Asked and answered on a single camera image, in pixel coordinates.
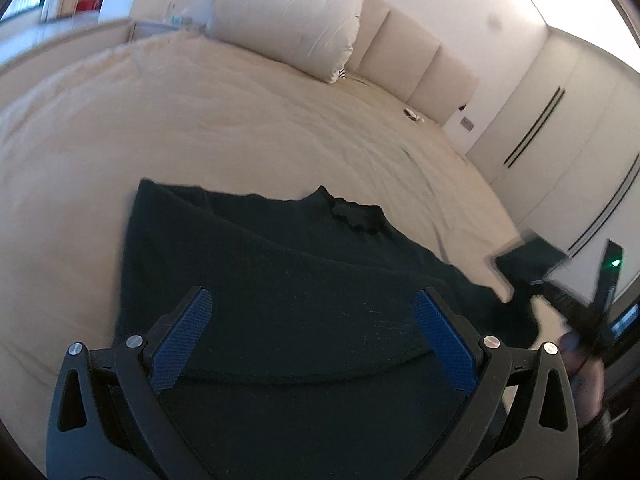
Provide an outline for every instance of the headboard panel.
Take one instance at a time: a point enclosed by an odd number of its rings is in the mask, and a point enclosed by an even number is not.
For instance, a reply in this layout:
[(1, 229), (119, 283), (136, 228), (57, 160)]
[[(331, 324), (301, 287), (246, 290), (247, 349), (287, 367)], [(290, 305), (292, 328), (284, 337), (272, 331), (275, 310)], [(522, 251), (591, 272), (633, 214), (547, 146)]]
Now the headboard panel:
[(383, 0), (364, 0), (346, 69), (438, 124), (465, 106), (478, 78), (419, 23)]

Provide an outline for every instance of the white pillow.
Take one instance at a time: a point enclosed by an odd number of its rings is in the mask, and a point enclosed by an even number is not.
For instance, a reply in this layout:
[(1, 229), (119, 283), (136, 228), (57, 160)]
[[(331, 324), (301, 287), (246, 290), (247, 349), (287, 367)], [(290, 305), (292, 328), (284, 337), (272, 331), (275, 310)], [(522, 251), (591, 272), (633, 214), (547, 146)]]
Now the white pillow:
[(209, 34), (333, 83), (353, 51), (363, 0), (213, 0)]

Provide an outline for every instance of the wardrobe door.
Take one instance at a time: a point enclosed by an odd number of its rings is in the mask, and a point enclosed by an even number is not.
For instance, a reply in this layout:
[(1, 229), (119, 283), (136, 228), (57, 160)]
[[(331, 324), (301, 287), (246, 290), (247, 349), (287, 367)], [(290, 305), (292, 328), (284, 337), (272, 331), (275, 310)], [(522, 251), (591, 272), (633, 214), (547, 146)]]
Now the wardrobe door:
[(621, 70), (600, 50), (583, 50), (553, 113), (492, 183), (515, 224), (544, 200), (583, 149), (602, 120)]
[(551, 279), (591, 301), (608, 238), (625, 250), (616, 290), (618, 298), (640, 272), (640, 178), (636, 178), (622, 202), (593, 238), (564, 266), (558, 267), (551, 274)]
[(594, 133), (556, 186), (518, 228), (530, 228), (564, 251), (572, 249), (607, 208), (629, 172), (634, 171), (638, 153), (640, 75), (624, 67)]
[(536, 123), (558, 88), (565, 86), (584, 42), (553, 32), (504, 107), (466, 154), (489, 183)]

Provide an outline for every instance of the wall outlet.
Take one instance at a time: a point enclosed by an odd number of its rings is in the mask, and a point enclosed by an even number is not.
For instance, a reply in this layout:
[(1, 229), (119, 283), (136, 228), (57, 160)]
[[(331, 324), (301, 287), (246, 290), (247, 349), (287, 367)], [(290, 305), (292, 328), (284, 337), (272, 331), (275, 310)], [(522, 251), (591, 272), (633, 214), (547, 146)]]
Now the wall outlet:
[(460, 124), (462, 124), (462, 127), (469, 132), (474, 129), (474, 126), (476, 126), (468, 117), (463, 117)]

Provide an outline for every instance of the human hand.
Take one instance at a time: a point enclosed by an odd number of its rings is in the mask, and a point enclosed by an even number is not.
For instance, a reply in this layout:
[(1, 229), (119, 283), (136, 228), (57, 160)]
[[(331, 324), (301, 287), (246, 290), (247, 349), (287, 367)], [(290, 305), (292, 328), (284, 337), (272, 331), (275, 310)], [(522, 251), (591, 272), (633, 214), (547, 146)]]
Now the human hand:
[(566, 372), (571, 378), (578, 428), (589, 424), (602, 410), (604, 396), (604, 364), (602, 359), (587, 359), (575, 332), (564, 334), (558, 342)]

